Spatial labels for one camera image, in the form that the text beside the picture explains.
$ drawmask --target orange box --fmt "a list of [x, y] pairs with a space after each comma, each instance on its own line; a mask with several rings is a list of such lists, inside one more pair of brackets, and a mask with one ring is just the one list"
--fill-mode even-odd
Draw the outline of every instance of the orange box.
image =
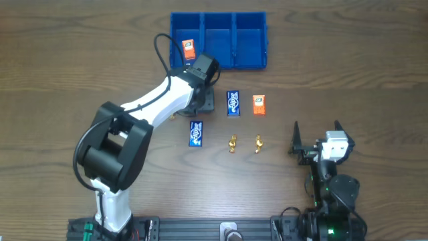
[[195, 42], [193, 39], [184, 40], [181, 42], [183, 45], [183, 52], [186, 60], [194, 60], [196, 58]]
[[264, 95], [253, 96], [253, 113], [254, 115], [260, 115], [260, 116], [266, 115], [266, 105], [265, 105]]

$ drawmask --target robot arm with white bracket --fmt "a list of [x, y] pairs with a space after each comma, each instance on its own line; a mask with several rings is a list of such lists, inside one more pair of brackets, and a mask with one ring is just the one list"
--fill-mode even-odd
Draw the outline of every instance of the robot arm with white bracket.
[[[77, 162], [97, 189], [96, 196], [99, 191], [103, 193], [102, 198], [97, 198], [95, 219], [102, 224], [104, 213], [105, 224], [101, 228], [110, 236], [130, 235], [128, 188], [142, 170], [153, 129], [184, 108], [197, 114], [218, 69], [217, 60], [201, 54], [193, 66], [171, 70], [160, 86], [143, 97], [122, 106], [106, 102], [98, 109], [92, 122], [94, 128], [77, 147]], [[112, 135], [125, 138], [124, 144], [113, 141]]]

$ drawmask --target wooden surface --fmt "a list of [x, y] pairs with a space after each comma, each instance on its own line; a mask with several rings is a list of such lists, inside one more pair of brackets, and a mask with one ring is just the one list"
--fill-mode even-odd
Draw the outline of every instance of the wooden surface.
[[[267, 11], [267, 68], [222, 73], [202, 149], [189, 119], [163, 123], [132, 186], [136, 215], [270, 217], [313, 203], [309, 167], [286, 154], [338, 119], [356, 142], [339, 173], [361, 183], [367, 240], [428, 237], [428, 2], [426, 0], [158, 0], [0, 2], [0, 236], [64, 240], [69, 218], [91, 216], [72, 153], [107, 100], [121, 104], [165, 76], [152, 39], [172, 11]], [[166, 40], [160, 41], [164, 56]], [[240, 118], [225, 91], [241, 91]], [[265, 94], [267, 116], [251, 96]], [[228, 152], [231, 134], [237, 152]], [[254, 155], [257, 134], [265, 143]]]

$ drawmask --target blue tray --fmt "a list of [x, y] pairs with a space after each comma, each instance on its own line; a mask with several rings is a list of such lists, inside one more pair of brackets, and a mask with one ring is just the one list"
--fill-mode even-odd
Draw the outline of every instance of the blue tray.
[[[215, 57], [223, 69], [262, 69], [268, 58], [266, 12], [251, 13], [171, 13], [171, 36], [181, 42], [195, 41], [197, 57], [201, 52]], [[180, 53], [170, 43], [172, 68], [182, 66]], [[185, 60], [193, 64], [195, 60]]]

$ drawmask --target wood grain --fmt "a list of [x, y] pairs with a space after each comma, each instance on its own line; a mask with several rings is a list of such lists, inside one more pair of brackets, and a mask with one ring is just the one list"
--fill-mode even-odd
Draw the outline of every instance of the wood grain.
[[[94, 214], [94, 194], [72, 173], [74, 147], [103, 102], [128, 102], [159, 84], [165, 73], [152, 39], [169, 31], [170, 12], [260, 10], [266, 70], [222, 73], [216, 111], [198, 116], [202, 149], [187, 146], [187, 118], [154, 132], [131, 189], [133, 212], [269, 217], [311, 207], [308, 167], [286, 154], [293, 123], [312, 144], [338, 119], [356, 141], [338, 171], [361, 182], [367, 240], [426, 239], [424, 0], [0, 2], [0, 236], [64, 240], [69, 218]], [[167, 56], [167, 41], [159, 45]], [[241, 91], [240, 118], [224, 115], [230, 89]], [[266, 95], [266, 117], [251, 114], [253, 94]], [[257, 134], [265, 145], [254, 155]]]

